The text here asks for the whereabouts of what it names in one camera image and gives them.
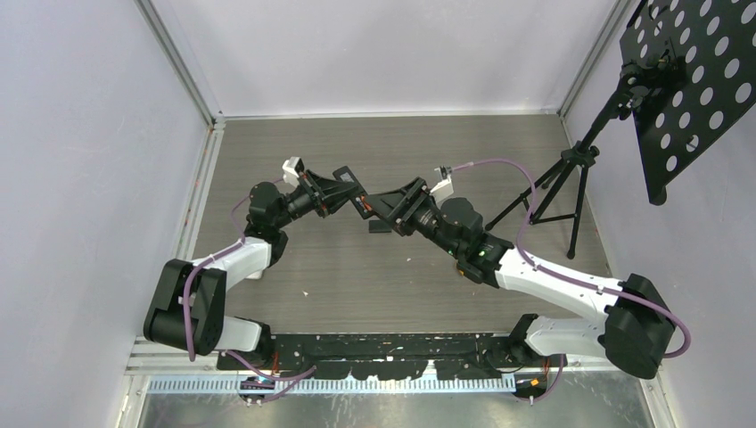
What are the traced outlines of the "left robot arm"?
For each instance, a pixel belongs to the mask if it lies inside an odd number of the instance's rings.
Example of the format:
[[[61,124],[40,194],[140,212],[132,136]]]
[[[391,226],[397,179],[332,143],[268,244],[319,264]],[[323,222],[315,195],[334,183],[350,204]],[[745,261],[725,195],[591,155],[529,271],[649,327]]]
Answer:
[[[274,347],[263,339],[265,324],[228,316],[227,292],[283,256],[286,226],[311,212],[326,218],[364,191],[355,181],[321,177],[309,169],[283,179],[292,184],[291,192],[269,181],[251,188],[244,200],[247,224],[234,243],[204,259],[166,262],[144,320],[146,340],[185,350],[190,359],[236,350],[253,369],[272,361]]]

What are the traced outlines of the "black remote control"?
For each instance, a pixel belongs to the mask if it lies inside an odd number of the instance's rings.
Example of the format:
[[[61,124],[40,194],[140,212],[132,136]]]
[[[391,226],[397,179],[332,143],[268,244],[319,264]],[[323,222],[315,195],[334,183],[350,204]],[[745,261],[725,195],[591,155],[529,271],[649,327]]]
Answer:
[[[349,201],[362,219],[368,220],[374,217],[373,210],[365,203],[366,189],[361,185],[354,172],[348,166],[342,166],[333,172],[337,181],[350,185]]]

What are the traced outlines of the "white remote control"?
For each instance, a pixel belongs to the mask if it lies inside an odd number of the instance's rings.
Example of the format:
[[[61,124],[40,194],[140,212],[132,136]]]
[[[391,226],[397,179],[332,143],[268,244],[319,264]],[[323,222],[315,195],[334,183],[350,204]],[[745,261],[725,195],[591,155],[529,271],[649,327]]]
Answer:
[[[264,275],[264,272],[265,270],[262,269],[262,270],[251,273],[250,275],[246,276],[246,278],[249,280],[259,280]]]

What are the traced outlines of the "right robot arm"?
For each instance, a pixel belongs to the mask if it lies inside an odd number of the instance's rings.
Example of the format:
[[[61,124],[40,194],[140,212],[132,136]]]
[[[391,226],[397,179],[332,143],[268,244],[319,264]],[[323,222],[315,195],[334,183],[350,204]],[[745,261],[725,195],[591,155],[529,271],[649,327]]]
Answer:
[[[573,314],[522,317],[508,343],[517,364],[572,354],[606,358],[628,375],[652,379],[668,357],[677,327],[649,279],[592,276],[536,257],[485,231],[482,215],[467,199],[437,202],[421,178],[360,201],[397,234],[419,233],[436,244],[476,284],[525,293]]]

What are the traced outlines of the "black battery cover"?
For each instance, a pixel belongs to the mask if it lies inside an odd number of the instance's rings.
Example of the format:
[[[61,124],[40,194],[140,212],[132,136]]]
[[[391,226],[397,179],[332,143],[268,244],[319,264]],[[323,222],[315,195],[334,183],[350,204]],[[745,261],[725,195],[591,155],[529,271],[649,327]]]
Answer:
[[[392,227],[381,220],[369,220],[368,221],[368,233],[369,234],[390,234]]]

